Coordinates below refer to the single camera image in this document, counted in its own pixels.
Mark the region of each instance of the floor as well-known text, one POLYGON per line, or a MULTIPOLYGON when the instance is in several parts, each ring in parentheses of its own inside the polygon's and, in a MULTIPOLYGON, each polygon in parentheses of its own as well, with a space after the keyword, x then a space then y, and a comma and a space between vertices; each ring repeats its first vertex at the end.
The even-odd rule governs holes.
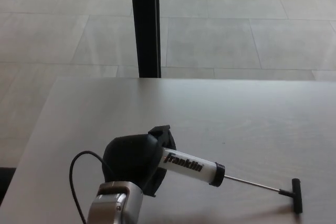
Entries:
MULTIPOLYGON (((162 76, 336 80, 336 0, 160 0, 162 76)), ((137 77, 131 0, 0 0, 0 166, 57 76, 137 77)))

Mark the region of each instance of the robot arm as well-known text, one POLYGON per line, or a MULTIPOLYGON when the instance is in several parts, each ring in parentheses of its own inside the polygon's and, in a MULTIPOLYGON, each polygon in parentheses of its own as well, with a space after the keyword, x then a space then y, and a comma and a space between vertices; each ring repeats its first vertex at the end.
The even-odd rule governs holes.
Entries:
POLYGON ((176 151, 170 126, 158 126, 148 134, 117 137, 106 147, 103 161, 105 183, 89 210, 87 224, 136 224, 143 195, 155 197, 171 170, 219 187, 225 178, 275 191, 293 199, 293 211, 302 213, 300 180, 292 180, 292 192, 225 175, 225 167, 176 151))
POLYGON ((142 190, 132 182, 101 184, 87 224, 136 224, 142 198, 142 190))

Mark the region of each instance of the table surface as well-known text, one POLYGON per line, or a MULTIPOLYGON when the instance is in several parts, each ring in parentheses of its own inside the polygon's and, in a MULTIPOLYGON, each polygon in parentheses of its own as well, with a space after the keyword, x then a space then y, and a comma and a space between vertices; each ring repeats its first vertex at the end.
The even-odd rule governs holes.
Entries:
MULTIPOLYGON (((179 151, 229 176, 291 189, 301 180, 301 223, 336 220, 336 83, 174 79, 59 79, 0 207, 0 223, 81 223, 68 173, 83 150, 171 125, 179 151)), ((75 189, 84 214, 103 182, 81 157, 75 189)), ((139 223, 297 223, 290 198, 224 180, 219 187, 168 172, 139 223)))

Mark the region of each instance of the wire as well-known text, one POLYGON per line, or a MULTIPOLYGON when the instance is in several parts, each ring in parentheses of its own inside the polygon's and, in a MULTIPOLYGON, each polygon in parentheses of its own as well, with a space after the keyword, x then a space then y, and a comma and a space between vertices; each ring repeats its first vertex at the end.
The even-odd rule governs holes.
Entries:
POLYGON ((75 162, 76 160, 82 156, 82 155, 85 155, 85 154, 90 154, 92 156, 94 156, 95 158, 97 158, 101 163, 102 165, 104 165, 107 170, 111 173, 112 176, 114 176, 114 173, 113 171, 111 170, 111 168, 108 166, 108 164, 96 153, 92 152, 92 151, 83 151, 83 152, 80 152, 78 153, 74 158, 73 160, 71 161, 71 165, 70 165, 70 170, 69 170, 69 182, 70 182, 70 188, 71 188, 71 193, 72 193, 72 197, 73 197, 73 200, 76 204, 76 207, 77 207, 77 210, 78 210, 78 213, 79 213, 79 216, 80 218, 82 219, 82 222, 83 224, 86 224, 86 221, 85 221, 85 218, 84 218, 84 215, 83 215, 83 212, 80 208, 80 205, 78 203, 78 199, 77 199, 77 196, 76 196, 76 192, 75 192, 75 188, 73 187, 74 185, 74 181, 72 180, 72 171, 74 169, 74 165, 75 165, 75 162))

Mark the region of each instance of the metal rod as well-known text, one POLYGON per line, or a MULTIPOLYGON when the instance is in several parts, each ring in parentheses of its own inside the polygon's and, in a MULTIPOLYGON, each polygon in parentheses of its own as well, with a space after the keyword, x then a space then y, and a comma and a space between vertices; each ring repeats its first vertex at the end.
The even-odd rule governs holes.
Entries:
POLYGON ((231 180, 234 180, 234 181, 237 181, 237 182, 244 183, 244 184, 248 184, 248 185, 252 185, 252 186, 257 186, 257 187, 260 187, 260 188, 263 188, 263 189, 267 189, 267 190, 270 190, 270 191, 276 191, 277 193, 280 192, 279 189, 275 189, 275 188, 272 188, 272 187, 268 187, 268 186, 264 186, 264 185, 260 185, 260 184, 256 184, 256 183, 252 183, 250 181, 242 180, 242 179, 239 179, 239 178, 234 178, 234 177, 230 177, 230 176, 226 176, 226 175, 224 177, 228 178, 228 179, 231 179, 231 180))
POLYGON ((161 78, 160 0, 132 0, 140 78, 161 78))

